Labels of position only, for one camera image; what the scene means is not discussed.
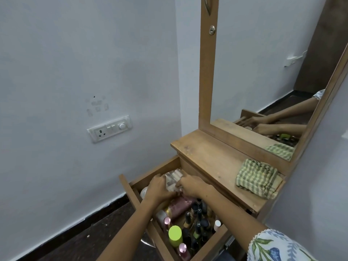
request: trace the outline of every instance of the sleeve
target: sleeve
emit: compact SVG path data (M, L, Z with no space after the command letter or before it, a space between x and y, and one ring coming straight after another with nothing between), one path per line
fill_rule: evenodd
M315 95L313 95L313 97L318 99L318 100L320 100L322 98L324 92L325 92L325 89L324 90L320 90Z
M316 261L308 251L285 234L267 229L250 242L248 261Z

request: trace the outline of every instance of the green checkered towel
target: green checkered towel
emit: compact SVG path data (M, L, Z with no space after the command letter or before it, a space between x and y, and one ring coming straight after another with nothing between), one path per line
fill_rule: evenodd
M287 161L290 161L295 150L295 148L283 143L276 143L266 147L265 149L281 158L286 159Z
M276 168L250 159L243 162L236 178L238 187L265 199L273 199L277 196L276 190L281 182L282 178L278 175Z

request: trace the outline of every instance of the open drawer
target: open drawer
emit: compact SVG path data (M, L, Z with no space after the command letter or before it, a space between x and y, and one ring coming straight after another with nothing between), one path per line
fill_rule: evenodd
M125 192L132 203L134 209L140 206L141 197L140 191L149 185L153 176L157 174L165 174L169 171L181 168L183 174L191 174L200 176L205 182L211 183L204 175L200 174L199 171L194 169L189 165L188 162L183 161L179 156L174 156L153 170L145 173L144 175L138 177L136 180L128 183L124 175L120 175L119 178L125 189ZM162 232L159 224L155 219L149 222L147 226L147 233L149 237L154 241L157 252L164 261L179 261L180 258L176 254L174 248L169 244L167 237ZM207 243L198 251L198 253L191 259L192 261L210 261L213 260L215 256L218 255L219 251L224 247L225 242L231 236L230 232L227 230L225 225L222 225L220 229L207 241Z

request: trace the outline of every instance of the wooden mirror frame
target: wooden mirror frame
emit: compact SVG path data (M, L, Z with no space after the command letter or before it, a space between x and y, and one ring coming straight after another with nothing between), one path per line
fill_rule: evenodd
M205 6L205 0L201 3L201 27L200 27L200 69L199 69L199 116L198 128L207 134L219 139L220 141L230 145L231 147L241 151L242 153L252 157L255 160L268 163L276 167L282 174L289 176L294 167L306 149L309 140L312 138L316 128L318 127L322 117L328 109L332 99L336 95L343 79L348 72L348 49L345 48L337 66L334 70L325 93L319 101L307 128L300 138L298 145L290 161L287 161L265 149L262 149L244 139L241 139L231 133L228 133L214 125L211 125L211 102L213 94L214 81L214 65L215 65L215 48L216 34L219 31L218 9L219 0L208 0L208 8L210 15ZM209 34L209 28L215 26L215 34Z

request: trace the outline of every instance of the hand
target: hand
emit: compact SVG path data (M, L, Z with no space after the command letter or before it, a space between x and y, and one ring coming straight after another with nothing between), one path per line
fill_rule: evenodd
M178 193L166 189L166 177L158 174L150 181L144 201L149 202L155 208L165 200L172 199L176 196L178 196Z
M209 184L205 183L200 177L186 175L176 183L176 187L182 186L184 195L194 198L202 198L202 191L206 190Z
M240 125L241 127L250 126L250 127L254 128L255 126L258 126L261 123L269 124L272 122L274 122L274 119L272 119L271 116L250 117L250 118L246 119L245 121L238 123L238 125Z
M260 135L277 135L280 132L280 127L279 125L259 124L253 129L253 132L256 132Z

